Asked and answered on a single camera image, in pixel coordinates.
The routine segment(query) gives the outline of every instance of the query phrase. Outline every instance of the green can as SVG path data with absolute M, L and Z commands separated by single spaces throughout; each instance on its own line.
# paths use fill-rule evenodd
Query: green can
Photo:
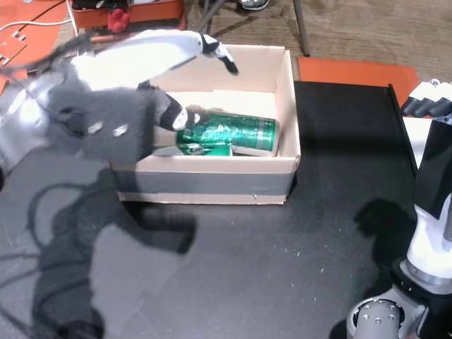
M 177 133 L 177 144 L 230 143 L 235 153 L 274 156 L 278 123 L 274 119 L 207 111 L 201 123 Z
M 221 157 L 231 157 L 232 147 L 230 143 L 203 144 L 187 143 L 179 144 L 180 149 L 185 155 L 216 155 Z

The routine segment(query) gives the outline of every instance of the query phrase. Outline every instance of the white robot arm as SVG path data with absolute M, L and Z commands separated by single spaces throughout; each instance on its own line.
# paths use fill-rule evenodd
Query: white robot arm
M 416 174 L 417 226 L 393 287 L 348 316 L 349 339 L 452 338 L 452 85 L 421 83 L 402 112 L 434 118 Z
M 209 35 L 188 30 L 146 30 L 95 56 L 76 56 L 71 63 L 91 90 L 137 88 L 200 54 L 217 57 L 231 74 L 238 74 L 224 45 Z
M 176 131 L 200 119 L 149 80 L 200 54 L 218 58 L 238 74 L 216 39 L 179 30 L 146 30 L 93 56 L 61 58 L 89 39 L 79 36 L 42 60 L 0 68 L 16 81 L 0 96 L 0 179 L 31 150 L 46 145 L 135 163 L 152 152 L 153 124 Z M 17 69 L 42 74 L 24 83 L 14 78 Z

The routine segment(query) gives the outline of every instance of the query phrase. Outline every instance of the red object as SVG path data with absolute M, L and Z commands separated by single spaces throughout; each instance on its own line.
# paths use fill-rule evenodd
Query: red object
M 113 12 L 108 13 L 107 27 L 113 33 L 120 33 L 126 29 L 129 21 L 129 14 L 124 9 L 117 8 Z
M 73 9 L 72 13 L 77 27 L 89 30 L 107 25 L 109 9 Z M 156 0 L 148 4 L 133 5 L 128 8 L 128 15 L 130 23 L 152 21 L 163 23 L 169 20 L 171 26 L 174 26 L 175 20 L 180 30 L 186 29 L 184 0 Z
M 303 57 L 298 58 L 298 66 L 301 81 L 383 87 L 392 84 L 400 106 L 419 85 L 416 70 L 408 66 Z

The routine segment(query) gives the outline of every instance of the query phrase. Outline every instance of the black mat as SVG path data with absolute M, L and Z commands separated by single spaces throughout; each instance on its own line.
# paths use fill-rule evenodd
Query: black mat
M 388 88 L 296 90 L 303 156 L 285 206 L 128 204 L 139 228 L 102 164 L 20 164 L 0 194 L 2 337 L 344 338 L 407 250 L 412 162 Z

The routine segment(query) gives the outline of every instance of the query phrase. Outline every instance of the gray tape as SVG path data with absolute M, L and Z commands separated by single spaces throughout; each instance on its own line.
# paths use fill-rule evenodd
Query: gray tape
M 128 193 L 256 194 L 288 193 L 293 173 L 225 174 L 115 171 L 117 188 Z

